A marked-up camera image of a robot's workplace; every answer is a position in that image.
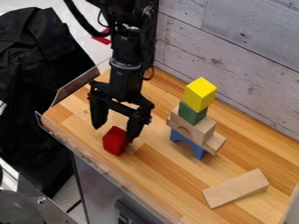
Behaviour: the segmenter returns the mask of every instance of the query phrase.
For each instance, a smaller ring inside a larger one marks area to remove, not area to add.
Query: toy block
[[[221,136],[218,132],[215,131],[212,134],[212,137],[210,137],[204,143],[203,148],[215,156],[225,142],[226,142],[226,138]]]
[[[176,107],[171,111],[167,125],[192,140],[195,144],[203,145],[212,137],[216,122],[210,117],[205,117],[193,126],[178,115],[178,107]]]
[[[280,224],[297,224],[299,221],[299,184],[296,185],[295,190],[292,193],[289,206],[282,216]]]
[[[246,172],[202,191],[211,209],[267,190],[269,183],[260,169]]]
[[[186,103],[184,103],[184,101],[181,101],[179,103],[178,114],[180,117],[183,117],[188,123],[194,126],[205,118],[207,110],[208,108],[205,108],[200,112],[196,112]]]
[[[201,148],[199,145],[196,145],[193,141],[191,141],[187,137],[181,135],[174,129],[171,130],[170,140],[174,143],[176,141],[183,141],[183,142],[189,144],[189,146],[192,147],[192,149],[194,151],[195,158],[197,158],[197,159],[202,159],[206,154],[206,151],[203,148]]]
[[[200,112],[212,104],[216,92],[217,87],[201,77],[187,85],[184,102],[196,112]]]
[[[103,137],[104,149],[119,157],[126,150],[128,145],[126,134],[127,132],[125,130],[113,126]]]

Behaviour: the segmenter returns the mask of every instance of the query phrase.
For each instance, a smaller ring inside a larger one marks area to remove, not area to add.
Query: black bag
[[[57,90],[94,67],[52,8],[14,10],[0,17],[0,156],[44,165],[61,145],[34,112],[44,113]]]

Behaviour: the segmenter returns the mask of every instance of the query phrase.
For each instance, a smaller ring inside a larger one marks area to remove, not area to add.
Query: stacked blocks
[[[205,78],[190,83],[184,91],[184,99],[171,111],[167,125],[171,127],[170,140],[189,144],[195,157],[205,153],[216,155],[226,139],[215,131],[216,122],[206,116],[215,99],[217,88]]]

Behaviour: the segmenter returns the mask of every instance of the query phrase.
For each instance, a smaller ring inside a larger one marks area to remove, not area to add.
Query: cable
[[[104,27],[106,27],[106,28],[109,28],[108,25],[103,24],[103,23],[101,22],[101,10],[99,11],[99,15],[98,15],[98,23],[99,23],[99,25],[101,25],[101,26],[104,26]]]
[[[96,38],[105,38],[110,35],[110,33],[100,32],[94,29],[93,26],[91,26],[86,18],[80,13],[80,11],[77,9],[76,5],[74,4],[73,0],[64,0],[66,3],[67,8],[72,12],[72,14],[75,16],[75,18],[78,20],[80,25],[89,32],[90,35],[96,37]]]

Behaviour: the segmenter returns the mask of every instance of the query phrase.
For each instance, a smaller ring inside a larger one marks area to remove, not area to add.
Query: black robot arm
[[[139,137],[151,121],[155,105],[141,94],[144,73],[153,66],[156,44],[158,0],[87,0],[100,8],[108,32],[96,31],[79,12],[73,0],[64,0],[79,23],[95,37],[111,36],[113,56],[109,83],[92,81],[89,94],[93,126],[98,129],[108,119],[110,109],[129,117],[127,140]],[[129,102],[138,109],[122,104]]]

